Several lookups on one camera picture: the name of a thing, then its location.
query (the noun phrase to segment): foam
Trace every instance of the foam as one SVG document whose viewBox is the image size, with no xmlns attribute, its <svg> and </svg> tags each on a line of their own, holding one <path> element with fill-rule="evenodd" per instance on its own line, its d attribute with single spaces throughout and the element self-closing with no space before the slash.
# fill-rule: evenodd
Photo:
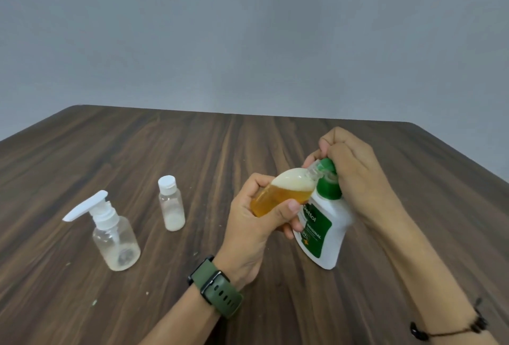
<svg viewBox="0 0 509 345">
<path fill-rule="evenodd" d="M 306 168 L 292 168 L 276 177 L 272 185 L 291 191 L 313 191 L 316 182 L 308 175 Z"/>
</svg>

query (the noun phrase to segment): bottle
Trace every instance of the bottle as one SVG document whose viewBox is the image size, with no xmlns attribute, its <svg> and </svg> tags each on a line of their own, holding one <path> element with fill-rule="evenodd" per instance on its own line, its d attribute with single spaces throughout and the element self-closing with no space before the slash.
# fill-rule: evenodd
<svg viewBox="0 0 509 345">
<path fill-rule="evenodd" d="M 334 164 L 325 158 L 308 168 L 292 168 L 283 172 L 251 200 L 251 212 L 259 218 L 287 199 L 305 204 L 327 170 L 334 170 Z"/>
<path fill-rule="evenodd" d="M 141 250 L 129 221 L 118 216 L 111 203 L 106 201 L 107 196 L 106 191 L 99 191 L 74 207 L 63 220 L 72 222 L 89 212 L 96 224 L 92 239 L 106 265 L 113 271 L 122 271 L 134 265 Z"/>
<path fill-rule="evenodd" d="M 173 176 L 163 176 L 157 181 L 159 185 L 159 203 L 161 204 L 164 227 L 168 231 L 177 231 L 184 227 L 184 205 L 182 195 L 177 188 L 177 182 Z"/>
<path fill-rule="evenodd" d="M 354 222 L 353 212 L 341 196 L 335 170 L 327 172 L 299 211 L 304 230 L 293 232 L 307 256 L 327 270 L 336 266 L 345 233 Z"/>
</svg>

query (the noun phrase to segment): orange liquid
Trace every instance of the orange liquid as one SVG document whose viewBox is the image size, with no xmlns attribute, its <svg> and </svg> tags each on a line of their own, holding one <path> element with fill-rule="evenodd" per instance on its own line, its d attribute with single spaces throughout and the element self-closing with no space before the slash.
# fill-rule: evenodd
<svg viewBox="0 0 509 345">
<path fill-rule="evenodd" d="M 300 204 L 304 205 L 308 202 L 311 191 L 292 191 L 286 188 L 281 188 L 273 185 L 265 187 L 262 192 L 251 200 L 251 212 L 258 218 L 268 214 L 278 204 L 283 203 L 287 199 L 295 199 Z"/>
</svg>

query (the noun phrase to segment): small bottle with white cap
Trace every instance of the small bottle with white cap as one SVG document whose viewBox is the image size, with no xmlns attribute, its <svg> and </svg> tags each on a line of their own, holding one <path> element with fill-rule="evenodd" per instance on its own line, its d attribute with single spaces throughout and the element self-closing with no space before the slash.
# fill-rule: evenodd
<svg viewBox="0 0 509 345">
<path fill-rule="evenodd" d="M 163 176 L 159 181 L 159 203 L 161 203 L 164 226 L 168 231 L 177 231 L 184 227 L 184 205 L 177 182 L 171 175 Z"/>
<path fill-rule="evenodd" d="M 134 265 L 141 250 L 129 220 L 118 216 L 111 203 L 106 201 L 107 196 L 106 191 L 99 191 L 74 207 L 63 220 L 72 222 L 89 212 L 96 224 L 92 239 L 97 248 L 111 270 L 122 271 Z"/>
</svg>

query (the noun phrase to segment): green label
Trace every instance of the green label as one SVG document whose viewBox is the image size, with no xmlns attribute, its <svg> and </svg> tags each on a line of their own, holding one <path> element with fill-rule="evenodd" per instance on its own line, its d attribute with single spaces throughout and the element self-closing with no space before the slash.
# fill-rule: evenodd
<svg viewBox="0 0 509 345">
<path fill-rule="evenodd" d="M 328 230 L 332 226 L 332 222 L 323 215 L 315 205 L 307 204 L 302 207 L 306 226 L 304 231 L 300 233 L 302 243 L 316 258 L 322 255 L 323 241 Z"/>
</svg>

